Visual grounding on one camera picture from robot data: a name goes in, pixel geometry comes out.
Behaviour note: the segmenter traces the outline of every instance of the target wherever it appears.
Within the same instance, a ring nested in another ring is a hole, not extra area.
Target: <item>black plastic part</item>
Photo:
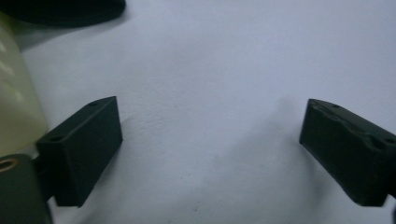
[[[0,0],[0,11],[31,23],[82,27],[116,19],[124,0]]]
[[[121,142],[116,97],[85,105],[41,138],[36,145],[42,167],[52,172],[57,204],[82,206]]]
[[[393,194],[396,136],[356,114],[309,100],[300,143],[357,204],[382,206]]]
[[[0,189],[1,224],[52,223],[28,156],[15,154],[0,158]]]

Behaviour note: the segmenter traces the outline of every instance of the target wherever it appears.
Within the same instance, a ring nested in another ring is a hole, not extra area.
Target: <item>white surface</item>
[[[129,0],[84,29],[21,24],[49,126],[117,95],[124,142],[57,224],[386,223],[299,146],[308,98],[396,133],[396,2]]]

